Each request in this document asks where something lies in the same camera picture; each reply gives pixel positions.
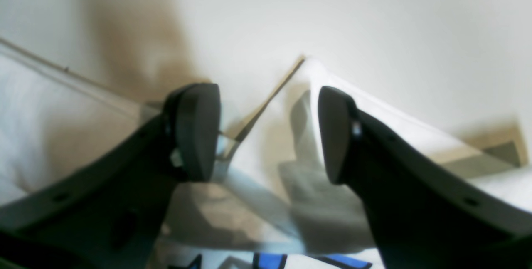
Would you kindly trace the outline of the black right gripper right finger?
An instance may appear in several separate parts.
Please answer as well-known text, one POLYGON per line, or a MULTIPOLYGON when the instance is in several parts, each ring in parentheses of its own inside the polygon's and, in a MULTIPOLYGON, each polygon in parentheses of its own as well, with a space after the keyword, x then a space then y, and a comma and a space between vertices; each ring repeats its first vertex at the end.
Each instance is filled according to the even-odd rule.
POLYGON ((362 201, 387 269, 530 269, 531 214, 437 165, 335 87, 318 120, 327 176, 362 201))

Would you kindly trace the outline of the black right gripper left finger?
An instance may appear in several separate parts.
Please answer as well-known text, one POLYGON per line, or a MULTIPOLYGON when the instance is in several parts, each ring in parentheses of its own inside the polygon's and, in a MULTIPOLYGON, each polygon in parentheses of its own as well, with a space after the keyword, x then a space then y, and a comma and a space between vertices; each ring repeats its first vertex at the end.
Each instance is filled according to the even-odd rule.
POLYGON ((213 176, 220 89, 190 84, 112 151, 1 208, 2 269, 142 269, 175 188, 213 176))

